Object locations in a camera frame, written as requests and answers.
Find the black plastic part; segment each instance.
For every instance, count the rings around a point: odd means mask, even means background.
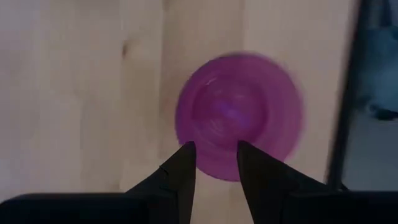
[[[398,222],[398,192],[333,190],[244,141],[238,166],[255,224]]]
[[[358,1],[358,18],[356,18],[353,38],[351,39],[348,68],[345,74],[341,96],[340,113],[336,125],[333,150],[329,158],[327,183],[335,190],[340,189],[342,185],[341,179],[343,177],[349,126],[356,105],[355,98],[359,79],[357,74],[361,66],[362,56],[364,55],[361,32],[364,30],[365,24],[368,23],[367,14],[370,7],[371,2],[369,0]]]
[[[0,223],[190,223],[195,171],[195,144],[188,142],[124,194],[22,195],[0,204]]]

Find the light wood grain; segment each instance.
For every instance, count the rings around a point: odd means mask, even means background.
[[[124,191],[178,149],[184,82],[237,50],[289,70],[305,130],[287,163],[323,180],[356,0],[2,0],[0,200]],[[239,183],[197,171],[192,223],[251,223]]]

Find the purple disc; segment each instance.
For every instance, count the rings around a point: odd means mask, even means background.
[[[258,54],[231,54],[200,67],[178,100],[180,144],[194,141],[197,167],[217,179],[239,181],[238,140],[280,161],[302,127],[302,100],[289,75]]]

